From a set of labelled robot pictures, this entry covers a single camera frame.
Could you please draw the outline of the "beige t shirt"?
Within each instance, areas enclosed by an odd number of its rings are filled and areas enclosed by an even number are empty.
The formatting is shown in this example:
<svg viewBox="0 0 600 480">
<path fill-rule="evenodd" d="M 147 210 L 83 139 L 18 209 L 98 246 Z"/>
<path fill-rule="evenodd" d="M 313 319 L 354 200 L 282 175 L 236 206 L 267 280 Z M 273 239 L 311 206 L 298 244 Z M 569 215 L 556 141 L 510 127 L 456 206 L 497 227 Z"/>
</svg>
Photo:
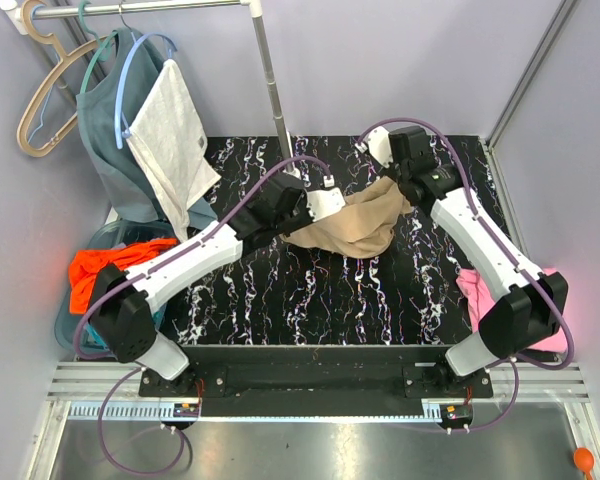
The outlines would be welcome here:
<svg viewBox="0 0 600 480">
<path fill-rule="evenodd" d="M 364 190 L 345 198 L 336 214 L 312 223 L 281 239 L 297 247 L 317 248 L 355 259 L 368 259 L 385 252 L 401 216 L 413 207 L 398 185 L 388 177 L 377 179 Z"/>
</svg>

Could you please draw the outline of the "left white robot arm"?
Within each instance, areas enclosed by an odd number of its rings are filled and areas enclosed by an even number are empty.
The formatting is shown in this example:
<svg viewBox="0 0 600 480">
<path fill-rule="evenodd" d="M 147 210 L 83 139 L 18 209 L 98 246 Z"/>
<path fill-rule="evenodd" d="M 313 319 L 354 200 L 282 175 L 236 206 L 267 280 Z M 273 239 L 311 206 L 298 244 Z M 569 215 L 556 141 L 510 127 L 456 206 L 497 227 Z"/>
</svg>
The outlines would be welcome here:
<svg viewBox="0 0 600 480">
<path fill-rule="evenodd" d="M 155 312 L 205 275 L 308 225 L 307 206 L 300 179 L 286 173 L 261 179 L 225 218 L 186 242 L 133 268 L 104 267 L 86 321 L 118 362 L 151 369 L 170 393 L 188 394 L 196 372 L 181 347 L 159 332 Z"/>
</svg>

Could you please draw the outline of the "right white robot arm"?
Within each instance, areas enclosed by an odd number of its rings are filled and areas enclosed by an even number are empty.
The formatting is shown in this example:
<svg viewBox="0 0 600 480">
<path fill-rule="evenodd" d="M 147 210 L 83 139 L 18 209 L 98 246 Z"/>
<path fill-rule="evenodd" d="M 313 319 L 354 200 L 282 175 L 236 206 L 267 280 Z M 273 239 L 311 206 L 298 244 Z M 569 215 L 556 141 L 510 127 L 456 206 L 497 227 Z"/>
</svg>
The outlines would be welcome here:
<svg viewBox="0 0 600 480">
<path fill-rule="evenodd" d="M 451 347 L 444 365 L 434 371 L 440 393 L 460 394 L 471 374 L 559 332 L 566 280 L 559 273 L 546 274 L 516 248 L 469 188 L 458 161 L 438 164 L 429 136 L 419 126 L 394 131 L 377 127 L 367 145 L 408 202 L 461 248 L 494 303 L 477 331 Z"/>
</svg>

